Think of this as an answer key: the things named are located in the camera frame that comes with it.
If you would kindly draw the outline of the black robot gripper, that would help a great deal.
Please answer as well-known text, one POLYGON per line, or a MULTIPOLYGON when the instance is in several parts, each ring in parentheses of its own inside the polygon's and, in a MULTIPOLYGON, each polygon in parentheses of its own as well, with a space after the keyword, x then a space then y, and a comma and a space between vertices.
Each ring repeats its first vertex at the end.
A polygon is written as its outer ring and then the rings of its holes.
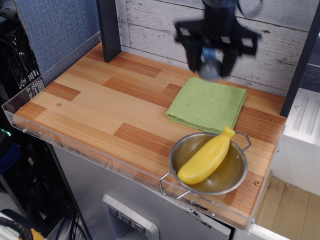
POLYGON ((236 10, 243 12, 239 4, 206 4, 203 18, 174 23, 175 41, 185 48, 192 72, 203 64, 202 47, 222 50, 221 77, 230 75, 238 56, 256 54, 261 35, 243 27, 236 18, 236 10))

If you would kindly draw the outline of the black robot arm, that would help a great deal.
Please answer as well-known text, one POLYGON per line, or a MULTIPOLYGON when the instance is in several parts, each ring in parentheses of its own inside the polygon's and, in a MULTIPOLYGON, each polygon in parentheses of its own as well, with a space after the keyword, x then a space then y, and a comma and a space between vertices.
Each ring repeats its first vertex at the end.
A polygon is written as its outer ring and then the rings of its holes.
POLYGON ((259 33, 242 26, 235 11, 241 10, 238 0, 205 0, 204 17, 177 21, 175 41, 185 49, 188 68, 207 81, 227 77, 237 57, 254 56, 259 33))

